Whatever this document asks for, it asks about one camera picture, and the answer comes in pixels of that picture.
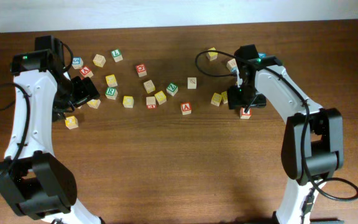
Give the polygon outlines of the red I block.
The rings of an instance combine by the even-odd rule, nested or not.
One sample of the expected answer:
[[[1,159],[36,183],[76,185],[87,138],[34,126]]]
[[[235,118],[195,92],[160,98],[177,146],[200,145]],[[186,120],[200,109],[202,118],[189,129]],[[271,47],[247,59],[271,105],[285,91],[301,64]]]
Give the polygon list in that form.
[[[251,116],[252,113],[250,108],[249,109],[241,108],[239,113],[240,119],[250,119]]]

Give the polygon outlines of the green R block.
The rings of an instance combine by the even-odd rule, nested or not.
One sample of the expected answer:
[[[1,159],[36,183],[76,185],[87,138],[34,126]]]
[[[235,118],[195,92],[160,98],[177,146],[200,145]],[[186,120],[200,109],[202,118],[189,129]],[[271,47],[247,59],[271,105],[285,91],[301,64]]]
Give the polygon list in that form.
[[[115,100],[117,98],[117,90],[113,87],[108,87],[105,92],[106,98]]]

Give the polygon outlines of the yellow C block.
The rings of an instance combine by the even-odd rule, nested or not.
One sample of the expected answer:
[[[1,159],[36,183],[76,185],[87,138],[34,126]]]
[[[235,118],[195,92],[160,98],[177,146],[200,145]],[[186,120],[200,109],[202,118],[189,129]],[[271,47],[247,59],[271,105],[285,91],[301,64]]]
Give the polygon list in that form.
[[[132,96],[124,96],[122,104],[125,108],[133,108],[134,107],[134,98]]]

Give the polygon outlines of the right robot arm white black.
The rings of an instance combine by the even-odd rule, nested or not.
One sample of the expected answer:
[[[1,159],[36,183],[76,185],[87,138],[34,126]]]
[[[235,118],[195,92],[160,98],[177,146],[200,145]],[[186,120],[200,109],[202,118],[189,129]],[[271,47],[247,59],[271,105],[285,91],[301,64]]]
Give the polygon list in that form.
[[[343,166],[343,122],[336,108],[314,102],[290,78],[275,56],[262,56],[244,45],[233,55],[237,84],[227,91],[229,109],[243,112],[271,102],[285,122],[281,161],[288,176],[273,223],[309,223],[316,198],[340,200],[323,190]]]

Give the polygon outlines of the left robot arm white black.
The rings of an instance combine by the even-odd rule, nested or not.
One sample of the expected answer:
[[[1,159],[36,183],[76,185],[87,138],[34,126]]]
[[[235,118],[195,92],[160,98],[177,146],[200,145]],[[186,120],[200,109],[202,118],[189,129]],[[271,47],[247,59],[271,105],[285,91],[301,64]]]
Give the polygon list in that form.
[[[0,162],[0,194],[19,217],[47,223],[102,224],[77,197],[73,173],[54,155],[52,123],[100,97],[90,78],[71,77],[67,44],[46,35],[35,50],[15,55],[10,71],[16,99],[9,145]]]

